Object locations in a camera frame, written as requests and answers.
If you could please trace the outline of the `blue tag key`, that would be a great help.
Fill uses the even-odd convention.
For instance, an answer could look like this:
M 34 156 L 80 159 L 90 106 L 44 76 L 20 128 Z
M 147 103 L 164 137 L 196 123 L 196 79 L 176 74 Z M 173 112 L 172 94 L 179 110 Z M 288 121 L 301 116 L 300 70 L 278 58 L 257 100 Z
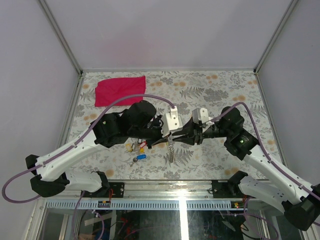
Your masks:
M 146 159 L 147 158 L 147 155 L 146 154 L 141 154 L 141 155 L 138 155 L 137 157 L 134 157 L 133 159 L 132 159 L 132 163 L 131 163 L 131 165 L 130 165 L 130 167 L 132 167 L 135 163 L 137 163 L 138 161 L 140 161 L 140 160 L 144 160 L 144 159 Z

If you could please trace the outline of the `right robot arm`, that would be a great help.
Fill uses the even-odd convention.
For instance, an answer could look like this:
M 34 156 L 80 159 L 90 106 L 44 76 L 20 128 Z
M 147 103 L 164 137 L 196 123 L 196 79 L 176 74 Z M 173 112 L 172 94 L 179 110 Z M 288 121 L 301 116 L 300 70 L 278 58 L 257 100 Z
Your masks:
M 277 163 L 266 151 L 259 134 L 244 129 L 245 119 L 235 105 L 227 106 L 215 118 L 205 108 L 197 108 L 173 141 L 200 145 L 205 139 L 225 138 L 224 147 L 234 157 L 261 172 L 269 184 L 260 183 L 247 173 L 238 171 L 228 182 L 233 197 L 242 194 L 261 200 L 276 208 L 294 227 L 306 231 L 320 215 L 320 186 L 296 175 Z

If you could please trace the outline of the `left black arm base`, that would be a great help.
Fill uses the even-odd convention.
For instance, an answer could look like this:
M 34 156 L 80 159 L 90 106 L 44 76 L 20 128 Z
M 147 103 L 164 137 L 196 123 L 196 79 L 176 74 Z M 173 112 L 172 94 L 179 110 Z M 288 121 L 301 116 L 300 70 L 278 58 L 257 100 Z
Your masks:
M 109 198 L 120 199 L 124 197 L 125 183 L 124 182 L 110 182 L 109 183 Z

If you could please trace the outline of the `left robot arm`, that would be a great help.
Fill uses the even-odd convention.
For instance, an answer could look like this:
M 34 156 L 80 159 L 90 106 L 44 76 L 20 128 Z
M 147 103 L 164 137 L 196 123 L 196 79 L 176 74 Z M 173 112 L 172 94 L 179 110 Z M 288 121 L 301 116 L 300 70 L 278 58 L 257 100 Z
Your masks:
M 97 152 L 124 144 L 129 138 L 144 140 L 149 149 L 165 143 L 172 127 L 178 126 L 178 109 L 174 106 L 165 115 L 156 113 L 150 102 L 141 100 L 122 112 L 103 114 L 82 135 L 47 155 L 27 156 L 26 166 L 34 175 L 31 189 L 43 198 L 65 190 L 81 191 L 87 198 L 108 196 L 111 187 L 104 172 L 76 172 L 72 166 Z

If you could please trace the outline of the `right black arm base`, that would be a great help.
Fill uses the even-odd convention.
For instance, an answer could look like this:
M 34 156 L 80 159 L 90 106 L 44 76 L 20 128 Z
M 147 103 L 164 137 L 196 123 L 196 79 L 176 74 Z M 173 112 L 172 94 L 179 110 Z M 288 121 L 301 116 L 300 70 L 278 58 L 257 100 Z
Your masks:
M 217 199 L 234 198 L 236 196 L 233 185 L 227 180 L 211 180 L 211 187 L 207 192 Z

